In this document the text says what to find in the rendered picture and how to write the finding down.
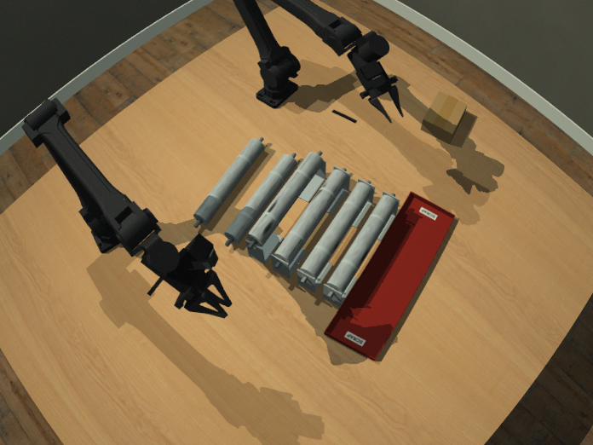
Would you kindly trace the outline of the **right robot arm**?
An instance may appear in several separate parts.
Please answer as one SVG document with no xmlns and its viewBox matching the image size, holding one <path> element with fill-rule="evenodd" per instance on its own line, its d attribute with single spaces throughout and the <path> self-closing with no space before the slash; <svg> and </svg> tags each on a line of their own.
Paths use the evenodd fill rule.
<svg viewBox="0 0 593 445">
<path fill-rule="evenodd" d="M 104 177 L 66 131 L 64 124 L 69 119 L 68 111 L 57 98 L 47 99 L 25 117 L 21 127 L 36 148 L 44 143 L 76 191 L 82 206 L 79 213 L 90 225 L 100 252 L 105 253 L 120 243 L 132 257 L 143 250 L 141 263 L 157 276 L 168 273 L 164 278 L 186 292 L 201 269 L 216 266 L 218 257 L 213 244 L 198 233 L 178 252 L 173 244 L 156 235 L 162 230 L 157 218 L 147 208 L 142 210 Z M 157 233 L 154 231 L 150 237 L 154 229 Z"/>
</svg>

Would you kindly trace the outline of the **red rectangular tray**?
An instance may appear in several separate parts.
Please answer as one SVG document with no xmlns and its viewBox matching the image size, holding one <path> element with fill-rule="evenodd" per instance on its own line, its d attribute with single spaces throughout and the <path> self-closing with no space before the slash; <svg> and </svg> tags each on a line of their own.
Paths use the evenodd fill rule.
<svg viewBox="0 0 593 445">
<path fill-rule="evenodd" d="M 375 361 L 454 217 L 411 191 L 324 334 Z"/>
</svg>

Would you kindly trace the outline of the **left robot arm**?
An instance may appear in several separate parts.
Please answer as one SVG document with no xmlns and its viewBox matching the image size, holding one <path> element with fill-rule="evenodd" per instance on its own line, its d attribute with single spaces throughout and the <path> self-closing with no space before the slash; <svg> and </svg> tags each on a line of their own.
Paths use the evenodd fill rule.
<svg viewBox="0 0 593 445">
<path fill-rule="evenodd" d="M 374 31 L 363 36 L 355 24 L 310 0 L 271 1 L 309 26 L 338 56 L 355 46 L 347 57 L 356 71 L 360 69 L 356 75 L 366 90 L 387 82 L 389 76 L 378 61 L 389 52 L 389 43 L 385 38 Z M 264 87 L 256 93 L 256 98 L 271 108 L 277 108 L 298 90 L 298 85 L 289 78 L 298 76 L 300 63 L 288 47 L 279 46 L 256 0 L 233 2 L 257 46 L 261 59 L 257 64 L 261 69 Z"/>
</svg>

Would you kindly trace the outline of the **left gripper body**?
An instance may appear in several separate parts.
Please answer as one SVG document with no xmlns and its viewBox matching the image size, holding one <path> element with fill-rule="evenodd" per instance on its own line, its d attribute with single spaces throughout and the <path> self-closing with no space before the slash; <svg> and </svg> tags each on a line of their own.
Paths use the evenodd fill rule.
<svg viewBox="0 0 593 445">
<path fill-rule="evenodd" d="M 389 78 L 386 80 L 387 82 L 385 84 L 382 84 L 381 86 L 375 87 L 375 88 L 370 88 L 368 90 L 365 90 L 363 92 L 361 92 L 361 96 L 363 96 L 362 99 L 364 99 L 364 97 L 370 96 L 371 98 L 368 99 L 368 101 L 374 99 L 375 97 L 379 97 L 380 95 L 383 95 L 384 93 L 389 92 L 389 90 L 393 89 L 396 87 L 396 85 L 392 86 L 391 84 L 393 84 L 393 81 L 398 81 L 396 76 L 393 76 L 392 78 Z M 389 84 L 391 83 L 391 84 Z M 391 87 L 392 86 L 392 87 Z M 389 88 L 390 87 L 390 88 Z"/>
</svg>

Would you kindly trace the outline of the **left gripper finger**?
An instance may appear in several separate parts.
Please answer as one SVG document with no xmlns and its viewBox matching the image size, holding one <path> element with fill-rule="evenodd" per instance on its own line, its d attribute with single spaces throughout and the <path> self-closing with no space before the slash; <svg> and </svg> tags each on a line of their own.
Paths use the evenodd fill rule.
<svg viewBox="0 0 593 445">
<path fill-rule="evenodd" d="M 395 104 L 395 105 L 397 104 L 397 105 L 396 105 L 396 107 L 397 107 L 397 109 L 398 109 L 398 111 L 399 111 L 399 113 L 400 113 L 401 117 L 403 118 L 404 116 L 403 116 L 403 113 L 402 113 L 402 111 L 401 111 L 401 108 L 400 108 L 400 100 L 399 100 L 399 94 L 398 94 L 398 89 L 397 89 L 397 87 L 395 87 L 395 88 L 391 89 L 391 90 L 389 91 L 389 94 L 390 94 L 390 96 L 391 96 L 391 98 L 392 98 L 392 100 L 393 100 L 394 104 Z M 394 98 L 393 98 L 393 97 L 394 97 Z"/>
<path fill-rule="evenodd" d="M 378 100 L 378 98 L 377 98 L 377 97 L 376 97 L 376 98 L 374 98 L 374 99 L 372 99 L 372 100 L 370 100 L 369 102 L 370 102 L 371 104 L 373 103 L 373 106 L 374 106 L 375 108 L 377 108 L 377 107 L 378 107 L 378 108 L 381 110 L 380 112 L 381 112 L 381 113 L 382 113 L 382 114 L 383 114 L 383 115 L 384 115 L 384 116 L 387 118 L 387 120 L 388 120 L 390 123 L 392 123 L 392 121 L 391 121 L 391 119 L 390 119 L 389 115 L 386 113 L 385 109 L 383 108 L 383 105 L 381 104 L 381 102 Z"/>
</svg>

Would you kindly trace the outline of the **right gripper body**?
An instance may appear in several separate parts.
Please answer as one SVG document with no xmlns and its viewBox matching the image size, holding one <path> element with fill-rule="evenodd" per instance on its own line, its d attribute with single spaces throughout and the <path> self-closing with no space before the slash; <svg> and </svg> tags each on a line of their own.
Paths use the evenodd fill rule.
<svg viewBox="0 0 593 445">
<path fill-rule="evenodd" d="M 186 300 L 185 306 L 184 308 L 187 309 L 188 307 L 190 307 L 197 299 L 198 297 L 203 293 L 207 282 L 209 280 L 209 278 L 211 277 L 213 272 L 213 269 L 210 269 L 209 271 L 207 271 L 205 273 L 205 269 L 201 269 L 193 283 L 193 285 L 186 291 L 186 292 L 182 292 L 181 290 L 179 290 L 177 287 L 175 287 L 173 284 L 171 284 L 169 281 L 167 281 L 164 277 L 168 274 L 168 273 L 163 273 L 160 278 L 163 279 L 164 281 L 166 281 L 169 285 L 171 285 L 172 287 L 174 287 L 178 292 L 180 292 L 174 306 L 176 306 L 178 309 L 183 307 L 183 303 Z M 195 295 L 195 296 L 194 296 Z M 184 300 L 185 299 L 185 300 Z M 184 301 L 183 301 L 184 300 Z"/>
</svg>

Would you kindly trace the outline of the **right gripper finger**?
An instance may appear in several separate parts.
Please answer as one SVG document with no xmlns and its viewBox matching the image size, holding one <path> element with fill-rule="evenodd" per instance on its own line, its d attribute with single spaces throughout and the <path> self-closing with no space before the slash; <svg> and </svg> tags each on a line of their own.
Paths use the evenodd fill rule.
<svg viewBox="0 0 593 445">
<path fill-rule="evenodd" d="M 214 285 L 217 291 L 221 294 L 223 298 L 219 298 L 216 294 L 208 289 L 209 286 Z M 222 283 L 220 282 L 217 273 L 213 270 L 211 277 L 209 278 L 205 289 L 211 294 L 211 296 L 220 304 L 230 307 L 233 303 L 229 299 L 228 295 L 224 291 L 222 287 Z"/>
<path fill-rule="evenodd" d="M 213 309 L 208 309 L 204 306 L 201 306 L 201 303 L 207 303 L 210 306 L 212 306 L 213 308 L 215 308 L 217 311 L 213 310 Z M 227 312 L 223 309 L 223 307 L 211 296 L 211 294 L 204 289 L 203 293 L 198 297 L 198 299 L 190 306 L 187 308 L 188 311 L 191 312 L 197 312 L 197 313 L 203 313 L 203 314 L 209 314 L 209 315 L 214 315 L 214 316 L 218 316 L 221 318 L 225 318 L 227 317 Z"/>
</svg>

